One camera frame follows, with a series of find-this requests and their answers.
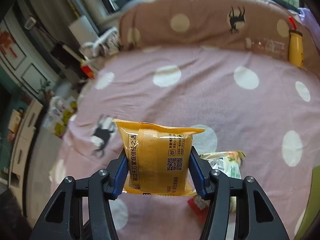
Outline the red snack packet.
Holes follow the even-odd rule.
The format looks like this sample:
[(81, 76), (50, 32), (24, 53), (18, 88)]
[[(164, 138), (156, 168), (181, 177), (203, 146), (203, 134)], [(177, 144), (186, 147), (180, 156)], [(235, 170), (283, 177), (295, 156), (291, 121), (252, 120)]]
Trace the red snack packet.
[(196, 195), (187, 201), (189, 207), (195, 213), (199, 221), (204, 223), (208, 213), (208, 204), (200, 196)]

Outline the pale green snack bag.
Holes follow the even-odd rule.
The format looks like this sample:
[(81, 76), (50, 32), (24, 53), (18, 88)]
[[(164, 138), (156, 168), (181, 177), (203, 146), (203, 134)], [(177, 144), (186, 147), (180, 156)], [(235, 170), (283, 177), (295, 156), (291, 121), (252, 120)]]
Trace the pale green snack bag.
[(231, 178), (241, 179), (240, 166), (246, 155), (241, 151), (210, 152), (200, 155), (212, 169), (218, 169)]

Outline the orange-yellow bread packet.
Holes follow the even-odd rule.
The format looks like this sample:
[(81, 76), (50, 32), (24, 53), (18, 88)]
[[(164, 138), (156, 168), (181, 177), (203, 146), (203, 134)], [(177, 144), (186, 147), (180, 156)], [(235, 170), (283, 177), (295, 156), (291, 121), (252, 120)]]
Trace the orange-yellow bread packet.
[(114, 119), (128, 159), (124, 190), (132, 194), (189, 196), (193, 135), (205, 130)]

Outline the green white cardboard box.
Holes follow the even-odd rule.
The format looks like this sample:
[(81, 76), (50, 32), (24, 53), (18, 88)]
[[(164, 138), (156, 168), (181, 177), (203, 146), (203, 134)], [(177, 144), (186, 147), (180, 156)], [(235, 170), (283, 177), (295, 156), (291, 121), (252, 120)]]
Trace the green white cardboard box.
[(319, 166), (312, 170), (309, 199), (297, 223), (295, 239), (319, 239)]

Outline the pink polka dot sheet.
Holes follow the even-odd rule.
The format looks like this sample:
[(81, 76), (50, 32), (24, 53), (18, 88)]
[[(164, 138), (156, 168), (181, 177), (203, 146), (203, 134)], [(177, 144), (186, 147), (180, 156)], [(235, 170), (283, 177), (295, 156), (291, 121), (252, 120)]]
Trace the pink polka dot sheet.
[(255, 177), (294, 239), (319, 156), (319, 79), (249, 51), (153, 47), (108, 61), (80, 95), (51, 188), (91, 176), (123, 149), (114, 118), (198, 127), (199, 153), (241, 151), (241, 175)]

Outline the red fries box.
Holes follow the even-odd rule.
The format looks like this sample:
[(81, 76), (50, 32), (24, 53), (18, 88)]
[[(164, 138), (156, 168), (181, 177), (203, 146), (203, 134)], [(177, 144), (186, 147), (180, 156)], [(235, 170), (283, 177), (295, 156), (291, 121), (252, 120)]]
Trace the red fries box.
[(95, 79), (95, 73), (93, 72), (92, 68), (86, 63), (86, 61), (81, 60), (80, 68), (89, 79)]

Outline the clear plastic bottle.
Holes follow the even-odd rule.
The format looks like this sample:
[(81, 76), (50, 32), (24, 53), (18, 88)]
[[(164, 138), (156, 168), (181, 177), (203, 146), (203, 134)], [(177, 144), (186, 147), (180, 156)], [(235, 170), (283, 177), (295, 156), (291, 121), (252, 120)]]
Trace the clear plastic bottle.
[(244, 45), (247, 50), (251, 50), (256, 54), (287, 61), (287, 53), (284, 43), (266, 38), (251, 39), (246, 37)]

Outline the yellow bear bottle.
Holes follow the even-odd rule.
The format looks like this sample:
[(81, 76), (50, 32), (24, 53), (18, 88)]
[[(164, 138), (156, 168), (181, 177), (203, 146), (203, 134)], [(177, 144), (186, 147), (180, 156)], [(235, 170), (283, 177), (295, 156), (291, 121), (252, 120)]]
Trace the yellow bear bottle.
[(295, 20), (289, 16), (289, 22), (292, 28), (289, 30), (289, 62), (298, 68), (303, 68), (304, 48), (303, 48), (303, 34), (298, 31)]

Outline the striped white cloth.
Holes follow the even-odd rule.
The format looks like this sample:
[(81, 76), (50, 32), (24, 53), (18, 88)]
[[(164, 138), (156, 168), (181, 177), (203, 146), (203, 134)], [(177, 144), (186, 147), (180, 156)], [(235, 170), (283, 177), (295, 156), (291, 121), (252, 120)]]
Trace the striped white cloth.
[(109, 57), (120, 52), (120, 36), (118, 28), (108, 29), (94, 42), (85, 42), (79, 51), (87, 59), (99, 56)]

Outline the brown polka dot bolster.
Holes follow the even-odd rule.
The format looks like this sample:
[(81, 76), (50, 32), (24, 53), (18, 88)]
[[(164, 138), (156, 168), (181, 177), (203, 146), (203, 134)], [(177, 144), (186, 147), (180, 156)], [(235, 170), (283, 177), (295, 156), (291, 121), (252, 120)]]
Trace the brown polka dot bolster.
[(293, 13), (271, 0), (133, 0), (119, 20), (125, 49), (201, 45), (243, 50), (245, 39), (289, 45)]

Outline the purple floral cloth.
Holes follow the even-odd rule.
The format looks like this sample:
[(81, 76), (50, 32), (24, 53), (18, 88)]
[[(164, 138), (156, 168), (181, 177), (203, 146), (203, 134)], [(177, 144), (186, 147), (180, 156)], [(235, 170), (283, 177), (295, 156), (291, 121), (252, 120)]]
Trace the purple floral cloth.
[(300, 15), (301, 21), (309, 29), (312, 36), (319, 39), (319, 35), (320, 35), (319, 23), (315, 19), (311, 10), (308, 8), (299, 8), (299, 15)]

